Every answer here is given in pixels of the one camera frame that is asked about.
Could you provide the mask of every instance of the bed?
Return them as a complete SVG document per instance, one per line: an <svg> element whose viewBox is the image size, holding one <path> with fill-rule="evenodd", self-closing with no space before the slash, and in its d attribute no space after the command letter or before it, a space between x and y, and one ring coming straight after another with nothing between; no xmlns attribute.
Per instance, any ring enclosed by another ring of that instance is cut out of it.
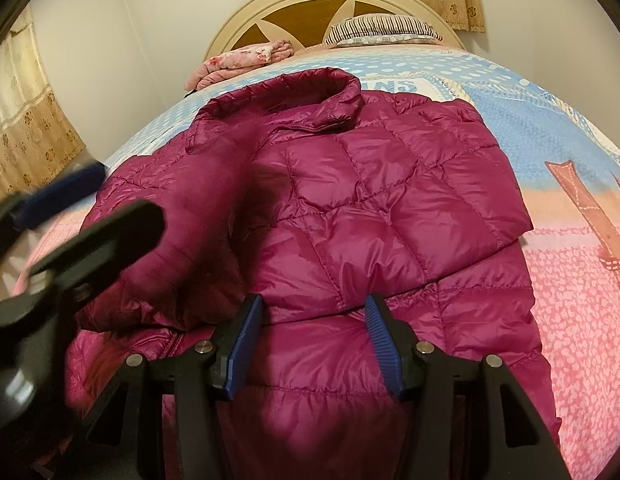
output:
<svg viewBox="0 0 620 480"><path fill-rule="evenodd" d="M330 25L369 12L423 19L445 46L312 48ZM330 66L359 77L363 89L470 102L509 156L535 225L521 244L563 419L565 461L575 480L596 478L606 464L606 475L612 472L620 459L610 462L620 447L620 150L556 96L466 52L447 23L418 0L252 0L228 20L205 57L279 39L305 50L187 97L110 157L110 171L185 130L211 98L282 73ZM28 266L78 232L90 206L88 200L59 216ZM24 273L16 290L26 279Z"/></svg>

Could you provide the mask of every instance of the puffer jacket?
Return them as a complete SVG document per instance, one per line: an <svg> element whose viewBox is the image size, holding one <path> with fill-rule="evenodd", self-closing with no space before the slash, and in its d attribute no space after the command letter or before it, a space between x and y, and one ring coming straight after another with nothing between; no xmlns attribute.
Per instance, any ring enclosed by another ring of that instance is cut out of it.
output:
<svg viewBox="0 0 620 480"><path fill-rule="evenodd" d="M131 352L179 354L266 303L247 384L218 404L237 480L391 479L406 428L369 341L366 295L445 352L500 354L558 441L550 367L518 237L510 164L467 102L361 91L335 69L213 99L191 127L106 182L84 227L137 198L159 246L78 316L70 402L85 412ZM168 478L178 478L165 399Z"/></svg>

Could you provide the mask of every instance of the blue gripper pad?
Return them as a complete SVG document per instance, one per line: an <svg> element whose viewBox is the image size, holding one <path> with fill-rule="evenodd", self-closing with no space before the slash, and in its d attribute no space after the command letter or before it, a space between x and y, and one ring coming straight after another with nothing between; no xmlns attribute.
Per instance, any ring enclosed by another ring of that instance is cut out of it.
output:
<svg viewBox="0 0 620 480"><path fill-rule="evenodd" d="M227 380L225 381L225 394L229 399L234 399L238 390L245 382L248 373L254 347L257 344L261 323L263 322L263 298L258 294L249 306L245 322L241 327L239 336L236 338L234 347L228 359Z"/></svg>
<svg viewBox="0 0 620 480"><path fill-rule="evenodd" d="M96 193L106 178L106 167L90 164L67 176L57 178L29 196L14 216L18 231L36 229L79 200Z"/></svg>
<svg viewBox="0 0 620 480"><path fill-rule="evenodd" d="M381 368L385 387L400 399L407 388L403 381L401 356L388 330L387 322L392 322L392 314L380 298L368 296L365 300L365 324L375 349L376 360Z"/></svg>

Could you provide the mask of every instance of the curved headboard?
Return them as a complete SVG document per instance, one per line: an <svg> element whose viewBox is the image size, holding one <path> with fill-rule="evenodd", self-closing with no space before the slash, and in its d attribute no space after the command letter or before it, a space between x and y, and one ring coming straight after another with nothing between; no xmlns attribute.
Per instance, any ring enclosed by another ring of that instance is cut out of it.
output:
<svg viewBox="0 0 620 480"><path fill-rule="evenodd" d="M295 50L314 46L335 23L370 12L409 14L432 25L449 46L465 49L452 27L419 0L252 0L223 25L205 58L266 41L288 40Z"/></svg>

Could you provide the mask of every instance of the colorful bedspread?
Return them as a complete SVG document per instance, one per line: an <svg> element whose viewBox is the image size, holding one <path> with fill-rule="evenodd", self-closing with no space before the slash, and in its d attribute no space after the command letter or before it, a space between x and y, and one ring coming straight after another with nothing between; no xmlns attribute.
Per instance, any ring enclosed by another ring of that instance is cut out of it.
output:
<svg viewBox="0 0 620 480"><path fill-rule="evenodd" d="M521 243L535 318L552 365L562 452L574 480L592 480L620 443L620 151L580 113L481 57L440 47L319 52L215 84L183 100L108 161L152 153L223 92L321 66L357 75L364 89L465 99L509 156L535 230ZM78 231L90 204L61 217L32 260Z"/></svg>

